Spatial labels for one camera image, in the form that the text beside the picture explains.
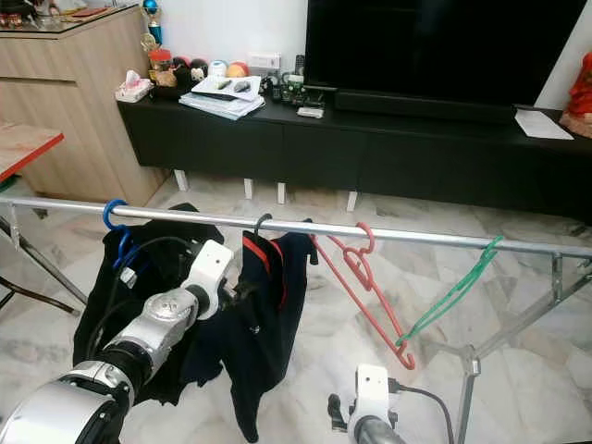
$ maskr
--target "ball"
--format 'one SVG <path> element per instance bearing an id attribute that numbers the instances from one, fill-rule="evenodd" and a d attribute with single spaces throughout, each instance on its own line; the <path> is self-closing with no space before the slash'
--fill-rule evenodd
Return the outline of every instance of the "ball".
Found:
<path id="1" fill-rule="evenodd" d="M 142 6 L 149 14 L 156 14 L 156 11 L 158 11 L 156 0 L 144 0 Z"/>
<path id="2" fill-rule="evenodd" d="M 247 77 L 249 75 L 249 67 L 244 62 L 233 62 L 228 67 L 226 77 Z"/>

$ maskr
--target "power outlet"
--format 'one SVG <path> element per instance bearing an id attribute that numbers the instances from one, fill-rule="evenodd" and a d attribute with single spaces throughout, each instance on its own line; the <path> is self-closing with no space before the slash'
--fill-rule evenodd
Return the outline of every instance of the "power outlet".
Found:
<path id="1" fill-rule="evenodd" d="M 249 53 L 247 64 L 250 68 L 279 69 L 280 53 Z"/>

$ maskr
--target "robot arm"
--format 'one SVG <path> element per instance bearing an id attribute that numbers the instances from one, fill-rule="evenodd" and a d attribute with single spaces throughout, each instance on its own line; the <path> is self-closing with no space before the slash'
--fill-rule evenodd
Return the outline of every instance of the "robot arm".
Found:
<path id="1" fill-rule="evenodd" d="M 395 433 L 397 415 L 389 408 L 387 369 L 360 364 L 355 372 L 356 399 L 350 407 L 350 421 L 341 415 L 339 396 L 329 396 L 327 412 L 333 430 L 347 432 L 352 444 L 405 444 Z"/>
<path id="2" fill-rule="evenodd" d="M 232 251 L 207 241 L 178 289 L 149 298 L 97 356 L 35 391 L 7 419 L 0 444 L 116 443 L 136 394 L 196 319 L 218 308 Z"/>

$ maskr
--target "black clothing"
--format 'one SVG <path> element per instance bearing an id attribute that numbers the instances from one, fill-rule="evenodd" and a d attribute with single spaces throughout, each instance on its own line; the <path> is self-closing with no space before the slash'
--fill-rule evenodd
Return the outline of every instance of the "black clothing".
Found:
<path id="1" fill-rule="evenodd" d="M 182 203 L 171 209 L 197 211 L 188 203 Z M 196 240 L 200 243 L 208 239 L 219 243 L 224 242 L 224 238 L 215 227 L 187 222 L 153 220 L 142 226 L 129 227 L 129 231 L 134 245 L 140 245 L 161 236 L 176 236 L 186 241 Z M 74 335 L 74 365 L 86 360 L 90 336 L 96 324 L 105 315 L 105 306 L 117 272 L 113 269 L 113 263 L 117 260 L 120 238 L 120 231 L 110 231 L 103 239 L 105 258 Z M 109 317 L 97 350 L 101 350 L 109 340 L 142 312 L 146 299 L 178 287 L 187 278 L 191 264 L 192 261 L 188 260 L 185 253 L 185 247 L 174 241 L 164 240 L 149 245 L 145 251 L 139 252 L 137 258 L 131 263 L 131 268 L 146 268 L 139 274 L 133 289 L 128 289 L 121 281 L 118 282 L 113 306 L 126 300 L 131 302 Z M 150 399 L 168 401 L 175 405 L 179 402 L 179 395 L 185 387 L 184 383 L 179 382 L 179 369 L 196 327 L 193 326 L 188 330 L 183 340 L 173 347 L 165 364 L 138 394 L 136 403 Z"/>
<path id="2" fill-rule="evenodd" d="M 200 322 L 182 367 L 184 382 L 202 386 L 224 363 L 232 379 L 232 401 L 243 435 L 258 440 L 261 396 L 286 375 L 306 292 L 306 256 L 316 250 L 304 234 L 268 241 L 243 233 L 242 272 L 237 290 L 254 289 L 239 304 Z"/>

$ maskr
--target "red object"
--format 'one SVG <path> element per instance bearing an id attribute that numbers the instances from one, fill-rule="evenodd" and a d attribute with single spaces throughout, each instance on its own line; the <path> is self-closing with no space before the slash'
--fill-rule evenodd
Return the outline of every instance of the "red object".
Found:
<path id="1" fill-rule="evenodd" d="M 592 113 L 592 53 L 584 56 L 582 61 L 582 70 L 575 81 L 575 85 L 570 90 L 572 100 L 567 106 L 570 114 L 582 116 L 586 113 Z"/>
<path id="2" fill-rule="evenodd" d="M 284 253 L 281 252 L 281 249 L 279 248 L 276 241 L 272 240 L 269 243 L 271 243 L 271 245 L 276 249 L 277 253 L 279 254 L 279 258 L 281 259 L 281 264 L 284 265 Z M 267 274 L 269 276 L 271 276 L 271 266 L 269 265 L 269 260 L 267 259 L 267 255 L 265 254 L 265 252 L 262 249 L 260 249 L 252 240 L 250 240 L 249 238 L 247 238 L 245 236 L 242 237 L 242 244 L 245 247 L 247 247 L 249 250 L 251 250 L 255 256 L 257 256 L 259 259 L 261 259 L 261 262 L 263 262 L 263 266 L 265 267 L 265 271 L 267 272 Z M 286 287 L 286 282 L 285 282 L 283 276 L 282 276 L 282 287 L 283 287 L 283 292 L 281 295 L 281 301 L 279 302 L 279 306 L 277 307 L 278 310 L 281 310 L 284 307 L 284 304 L 286 303 L 286 300 L 288 299 L 288 288 Z"/>
<path id="3" fill-rule="evenodd" d="M 358 278 L 362 286 L 366 291 L 373 290 L 376 293 L 376 296 L 380 300 L 383 309 L 387 313 L 388 319 L 390 323 L 394 327 L 397 335 L 399 338 L 403 335 L 403 331 L 401 326 L 399 325 L 399 321 L 397 321 L 397 317 L 389 304 L 389 301 L 385 298 L 382 290 L 378 287 L 378 285 L 374 281 L 374 276 L 372 275 L 372 269 L 368 264 L 368 261 L 365 259 L 365 255 L 371 253 L 374 250 L 374 235 L 372 234 L 372 230 L 364 223 L 358 223 L 357 227 L 363 229 L 367 234 L 368 238 L 370 239 L 370 244 L 367 248 L 355 249 L 352 247 L 346 247 L 339 239 L 335 238 L 334 236 L 328 236 L 333 242 L 337 244 L 337 246 L 343 251 L 343 260 L 348 265 L 350 270 L 353 274 Z M 381 338 L 387 343 L 388 347 L 395 353 L 401 364 L 409 370 L 413 370 L 415 368 L 415 359 L 410 353 L 407 353 L 407 356 L 403 356 L 405 349 L 407 348 L 407 341 L 404 340 L 400 347 L 395 345 L 395 342 L 389 338 L 389 335 L 385 332 L 385 330 L 378 324 L 378 321 L 372 316 L 372 314 L 368 311 L 366 306 L 360 301 L 352 290 L 352 288 L 348 285 L 347 281 L 343 277 L 343 275 L 338 271 L 335 265 L 329 259 L 328 254 L 323 250 L 323 248 L 319 245 L 318 241 L 316 240 L 316 236 L 311 235 L 311 240 L 313 241 L 314 246 L 316 249 L 321 253 L 333 274 L 337 277 L 339 282 L 343 288 L 348 292 L 350 297 L 356 303 L 356 305 L 362 310 L 366 318 L 370 321 L 372 326 L 375 328 L 376 332 L 381 336 Z"/>
<path id="4" fill-rule="evenodd" d="M 154 62 L 166 62 L 172 60 L 173 57 L 170 55 L 170 51 L 167 49 L 154 49 L 149 53 L 150 59 Z"/>
<path id="5" fill-rule="evenodd" d="M 87 7 L 86 9 L 82 9 L 82 11 L 75 12 L 72 14 L 71 17 L 82 18 L 82 17 L 90 17 L 96 14 L 101 14 L 107 10 L 106 7 Z"/>

